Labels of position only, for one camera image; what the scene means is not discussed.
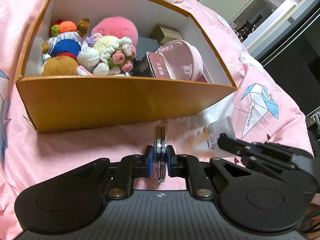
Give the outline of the white hand cream tube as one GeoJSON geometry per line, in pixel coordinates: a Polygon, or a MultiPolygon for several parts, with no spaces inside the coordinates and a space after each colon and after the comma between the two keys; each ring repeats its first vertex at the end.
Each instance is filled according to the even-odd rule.
{"type": "Polygon", "coordinates": [[[217,144],[222,133],[231,139],[236,138],[229,116],[182,134],[175,139],[176,153],[194,155],[199,159],[233,157],[233,154],[222,150],[217,144]]]}

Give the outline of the dark grey small box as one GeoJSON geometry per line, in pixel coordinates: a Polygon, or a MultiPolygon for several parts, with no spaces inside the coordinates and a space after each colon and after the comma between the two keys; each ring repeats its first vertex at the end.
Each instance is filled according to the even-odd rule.
{"type": "Polygon", "coordinates": [[[136,59],[141,60],[148,51],[155,52],[159,47],[160,45],[158,44],[157,40],[147,37],[139,37],[136,45],[136,59]]]}

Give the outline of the brown kraft small box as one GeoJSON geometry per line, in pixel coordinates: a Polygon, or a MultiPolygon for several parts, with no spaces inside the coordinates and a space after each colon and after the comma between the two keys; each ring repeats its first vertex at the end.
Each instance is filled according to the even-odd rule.
{"type": "Polygon", "coordinates": [[[159,45],[165,45],[168,42],[183,39],[176,29],[172,29],[163,25],[155,26],[148,38],[156,40],[159,45]]]}

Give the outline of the pink fluffy pompom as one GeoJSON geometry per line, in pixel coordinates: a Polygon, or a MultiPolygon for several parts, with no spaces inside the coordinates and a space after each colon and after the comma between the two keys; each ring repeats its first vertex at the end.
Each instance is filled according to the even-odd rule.
{"type": "Polygon", "coordinates": [[[134,46],[138,43],[138,30],[134,23],[124,17],[107,17],[100,21],[93,29],[91,34],[100,33],[103,36],[115,36],[117,38],[131,38],[134,46]]]}

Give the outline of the orange red crochet toy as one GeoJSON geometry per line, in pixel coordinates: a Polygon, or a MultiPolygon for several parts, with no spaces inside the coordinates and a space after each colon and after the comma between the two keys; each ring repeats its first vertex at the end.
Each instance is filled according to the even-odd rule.
{"type": "Polygon", "coordinates": [[[72,21],[57,20],[53,22],[53,25],[51,27],[52,37],[56,37],[61,33],[69,31],[76,31],[76,24],[72,21]]]}

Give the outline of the pink printed bed quilt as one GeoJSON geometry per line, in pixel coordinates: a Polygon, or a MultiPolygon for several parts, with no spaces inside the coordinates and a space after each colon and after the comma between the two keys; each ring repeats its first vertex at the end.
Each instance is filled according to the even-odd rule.
{"type": "MultiPolygon", "coordinates": [[[[228,23],[197,0],[164,0],[193,12],[230,71],[238,90],[202,113],[163,120],[167,141],[174,146],[186,131],[230,116],[237,137],[242,137],[249,95],[255,83],[266,87],[279,107],[279,118],[267,113],[244,136],[245,141],[275,142],[311,152],[305,115],[295,101],[275,83],[262,65],[244,48],[228,23]]],[[[98,158],[119,161],[144,152],[154,138],[155,122],[83,131],[38,134],[27,118],[14,86],[18,58],[32,24],[46,0],[1,0],[1,239],[14,239],[21,227],[14,214],[16,197],[26,188],[98,158]]]]}

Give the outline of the dark pink printed carton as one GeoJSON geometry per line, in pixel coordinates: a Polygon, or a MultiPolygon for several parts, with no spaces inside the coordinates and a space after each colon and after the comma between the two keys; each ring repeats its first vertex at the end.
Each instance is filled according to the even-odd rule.
{"type": "Polygon", "coordinates": [[[131,70],[131,76],[153,77],[157,79],[175,80],[167,59],[162,53],[147,52],[146,55],[137,61],[131,70]]]}

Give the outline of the orange cardboard storage box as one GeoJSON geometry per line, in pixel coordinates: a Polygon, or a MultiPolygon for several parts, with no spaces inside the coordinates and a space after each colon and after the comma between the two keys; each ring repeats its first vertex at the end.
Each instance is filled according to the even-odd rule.
{"type": "Polygon", "coordinates": [[[18,62],[16,86],[34,128],[40,133],[134,124],[199,113],[237,86],[195,14],[164,0],[46,0],[28,33],[18,62]],[[53,20],[92,25],[104,16],[129,18],[142,36],[158,24],[177,29],[195,46],[208,82],[148,77],[38,75],[41,44],[53,20]]]}

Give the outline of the pink satin pouch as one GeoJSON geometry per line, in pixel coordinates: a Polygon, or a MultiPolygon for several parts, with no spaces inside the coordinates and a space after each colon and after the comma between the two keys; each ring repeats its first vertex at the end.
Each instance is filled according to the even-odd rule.
{"type": "Polygon", "coordinates": [[[198,49],[184,40],[174,40],[158,48],[167,59],[176,80],[213,83],[198,49]]]}

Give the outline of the crochet flower bouquet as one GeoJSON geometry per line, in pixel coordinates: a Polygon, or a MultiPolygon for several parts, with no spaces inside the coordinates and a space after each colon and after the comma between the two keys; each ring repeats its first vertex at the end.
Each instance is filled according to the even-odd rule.
{"type": "Polygon", "coordinates": [[[78,54],[76,74],[129,76],[135,58],[131,38],[95,33],[86,37],[78,54]]]}

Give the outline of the brown plush sailor doll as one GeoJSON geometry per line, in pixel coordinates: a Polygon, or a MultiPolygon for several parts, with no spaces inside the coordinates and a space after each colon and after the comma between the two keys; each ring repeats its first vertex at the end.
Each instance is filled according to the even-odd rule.
{"type": "Polygon", "coordinates": [[[77,58],[82,48],[90,21],[83,18],[76,24],[76,31],[61,33],[49,38],[42,45],[42,54],[48,58],[42,65],[42,76],[76,75],[77,58]]]}

